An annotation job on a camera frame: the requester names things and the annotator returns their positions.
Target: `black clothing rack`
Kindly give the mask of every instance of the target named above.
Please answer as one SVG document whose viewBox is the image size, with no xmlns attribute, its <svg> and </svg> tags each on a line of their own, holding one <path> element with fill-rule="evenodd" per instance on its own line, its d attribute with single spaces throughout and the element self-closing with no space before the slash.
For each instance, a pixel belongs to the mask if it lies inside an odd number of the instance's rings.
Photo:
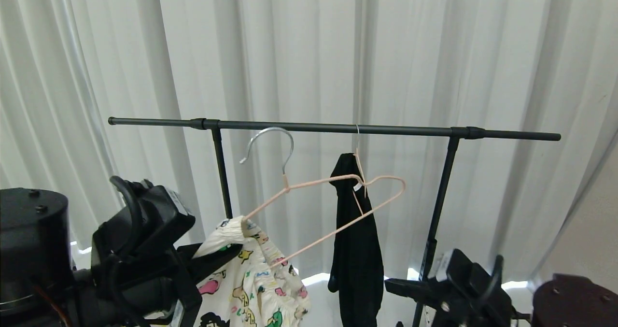
<svg viewBox="0 0 618 327">
<path fill-rule="evenodd" d="M 214 141 L 214 150 L 217 157 L 219 169 L 219 180 L 223 193 L 223 204 L 225 206 L 225 216 L 232 218 L 232 203 L 230 201 L 229 187 L 227 186 L 227 172 L 225 171 L 225 160 L 223 158 L 223 145 L 221 144 L 221 129 L 254 129 L 261 130 L 268 127 L 280 127 L 288 131 L 311 131 L 316 133 L 361 133 L 361 134 L 382 134 L 382 135 L 411 135 L 411 136 L 444 136 L 449 138 L 446 150 L 446 159 L 442 169 L 440 185 L 437 189 L 435 207 L 431 216 L 431 224 L 427 242 L 421 262 L 419 280 L 426 281 L 429 275 L 431 264 L 435 256 L 435 246 L 437 239 L 437 225 L 442 213 L 442 205 L 446 196 L 446 188 L 449 184 L 450 171 L 455 160 L 455 153 L 459 146 L 459 140 L 476 140 L 482 138 L 500 138 L 517 140 L 541 140 L 541 141 L 560 141 L 558 133 L 535 133 L 529 131 L 503 131 L 486 130 L 477 127 L 396 127 L 389 125 L 353 125 L 353 124 L 316 124 L 316 123 L 280 123 L 280 122 L 245 122 L 234 120 L 218 120 L 207 118 L 194 118 L 189 120 L 167 120 L 154 118 L 114 118 L 108 119 L 110 125 L 153 125 L 157 127 L 187 127 L 199 130 L 210 130 Z M 417 303 L 414 314 L 413 327 L 419 327 L 422 317 L 423 305 Z"/>
</svg>

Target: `beige wall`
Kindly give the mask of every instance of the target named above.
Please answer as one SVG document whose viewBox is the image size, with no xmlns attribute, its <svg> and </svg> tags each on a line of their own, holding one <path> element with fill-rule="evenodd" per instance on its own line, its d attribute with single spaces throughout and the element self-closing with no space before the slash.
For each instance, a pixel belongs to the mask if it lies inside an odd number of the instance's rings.
<svg viewBox="0 0 618 327">
<path fill-rule="evenodd" d="M 554 272 L 587 276 L 618 293 L 618 145 L 583 195 L 565 230 L 541 266 L 535 283 Z"/>
</svg>

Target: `white label sticker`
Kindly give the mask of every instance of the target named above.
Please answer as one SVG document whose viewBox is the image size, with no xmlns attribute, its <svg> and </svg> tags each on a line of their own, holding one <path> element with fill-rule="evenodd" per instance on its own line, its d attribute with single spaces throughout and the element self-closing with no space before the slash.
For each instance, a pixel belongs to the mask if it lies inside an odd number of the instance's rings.
<svg viewBox="0 0 618 327">
<path fill-rule="evenodd" d="M 165 190 L 167 191 L 169 197 L 172 199 L 172 201 L 174 202 L 174 205 L 176 205 L 176 208 L 181 214 L 191 215 L 191 210 L 189 210 L 185 206 L 185 204 L 183 204 L 183 202 L 181 201 L 181 196 L 178 193 L 176 193 L 176 191 L 173 191 L 169 189 L 168 187 L 165 187 Z"/>
<path fill-rule="evenodd" d="M 446 277 L 446 269 L 449 267 L 450 258 L 453 256 L 453 250 L 449 250 L 442 255 L 442 258 L 439 260 L 439 264 L 437 265 L 435 272 L 435 279 L 438 281 L 445 281 Z"/>
<path fill-rule="evenodd" d="M 181 301 L 176 301 L 176 308 L 174 309 L 174 316 L 172 317 L 172 322 L 170 322 L 170 327 L 178 327 L 181 325 L 181 320 L 183 319 L 183 314 L 185 310 L 183 309 L 183 305 Z"/>
</svg>

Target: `black garment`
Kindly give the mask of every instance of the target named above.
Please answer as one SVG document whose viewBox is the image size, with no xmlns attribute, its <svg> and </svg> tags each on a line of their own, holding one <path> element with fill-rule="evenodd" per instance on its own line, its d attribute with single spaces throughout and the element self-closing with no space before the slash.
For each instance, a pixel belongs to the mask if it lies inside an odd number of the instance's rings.
<svg viewBox="0 0 618 327">
<path fill-rule="evenodd" d="M 353 173 L 360 176 L 353 153 L 344 153 L 331 177 Z M 337 228 L 371 210 L 365 187 L 354 191 L 355 179 L 333 181 L 337 189 Z M 384 266 L 378 242 L 378 230 L 373 215 L 369 215 L 335 235 L 335 251 L 331 279 L 331 292 L 339 291 L 339 309 L 344 327 L 375 327 L 376 316 L 382 304 L 384 292 Z"/>
</svg>

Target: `white curtain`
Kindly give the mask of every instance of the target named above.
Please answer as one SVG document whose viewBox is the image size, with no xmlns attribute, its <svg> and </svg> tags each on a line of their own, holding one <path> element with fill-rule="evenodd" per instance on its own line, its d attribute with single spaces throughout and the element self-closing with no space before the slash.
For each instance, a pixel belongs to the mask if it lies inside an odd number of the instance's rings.
<svg viewBox="0 0 618 327">
<path fill-rule="evenodd" d="M 2 188 L 70 199 L 89 246 L 121 200 L 108 182 L 178 190 L 198 242 L 225 216 L 210 132 L 108 116 L 551 131 L 560 142 L 465 140 L 437 235 L 505 279 L 530 277 L 618 128 L 616 0 L 0 0 Z M 223 131 L 234 215 L 281 189 L 289 143 Z M 353 135 L 293 133 L 291 183 L 330 175 Z M 420 267 L 446 138 L 362 135 L 365 175 L 406 179 L 377 212 L 386 275 Z M 396 192 L 369 189 L 374 204 Z M 256 221 L 289 254 L 331 232 L 324 184 Z M 293 262 L 329 272 L 333 241 Z"/>
</svg>

